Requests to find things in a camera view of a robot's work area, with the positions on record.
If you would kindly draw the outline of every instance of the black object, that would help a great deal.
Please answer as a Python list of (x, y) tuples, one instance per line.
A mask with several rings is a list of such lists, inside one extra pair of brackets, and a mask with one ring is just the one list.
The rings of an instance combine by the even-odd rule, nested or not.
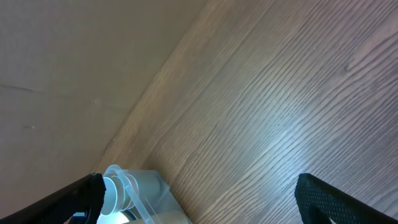
[(96, 223), (104, 204), (105, 184), (101, 174), (89, 174), (48, 197), (33, 203), (6, 218), (0, 224), (65, 223), (74, 213), (84, 217), (72, 217), (70, 224)]
[(311, 174), (300, 174), (295, 197), (304, 224), (398, 223)]

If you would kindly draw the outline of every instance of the clear plastic container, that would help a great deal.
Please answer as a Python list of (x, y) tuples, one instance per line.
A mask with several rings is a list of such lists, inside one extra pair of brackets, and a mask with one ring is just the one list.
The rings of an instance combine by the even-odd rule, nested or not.
[(128, 195), (127, 199), (131, 201), (126, 202), (126, 197), (104, 200), (104, 207), (109, 204), (112, 207), (114, 203), (119, 205), (119, 200), (123, 204), (132, 205), (140, 219), (131, 221), (130, 224), (192, 224), (170, 193), (169, 185), (156, 170), (122, 170), (118, 165), (111, 165), (106, 169), (104, 178), (115, 176), (122, 183), (125, 192), (121, 193), (116, 189), (108, 194)]

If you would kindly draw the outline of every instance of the wood grain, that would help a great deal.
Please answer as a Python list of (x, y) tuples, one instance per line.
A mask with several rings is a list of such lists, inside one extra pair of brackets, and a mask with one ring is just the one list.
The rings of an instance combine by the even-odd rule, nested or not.
[(398, 2), (208, 1), (102, 160), (194, 223), (300, 223), (310, 172), (398, 218)]

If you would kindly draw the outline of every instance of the plastic container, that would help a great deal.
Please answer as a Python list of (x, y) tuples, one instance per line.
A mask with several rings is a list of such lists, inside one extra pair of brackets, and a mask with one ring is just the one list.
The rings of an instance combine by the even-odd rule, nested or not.
[[(109, 191), (106, 189), (101, 211), (103, 215), (113, 207), (112, 213), (120, 211), (126, 206), (127, 200), (140, 216), (140, 219), (129, 222), (131, 224), (192, 224), (170, 193), (169, 185), (156, 170), (122, 170), (118, 165), (111, 165), (104, 173), (104, 180), (109, 177), (117, 177), (124, 190), (117, 187)], [(122, 199), (122, 195), (127, 195), (127, 199)]]

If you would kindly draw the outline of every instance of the wooden surface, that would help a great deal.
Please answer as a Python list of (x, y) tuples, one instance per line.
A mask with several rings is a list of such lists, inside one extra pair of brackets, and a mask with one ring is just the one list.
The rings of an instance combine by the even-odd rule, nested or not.
[(205, 3), (0, 1), (0, 218), (90, 172)]
[(194, 223), (300, 223), (309, 172), (398, 218), (398, 2), (210, 0), (94, 168)]

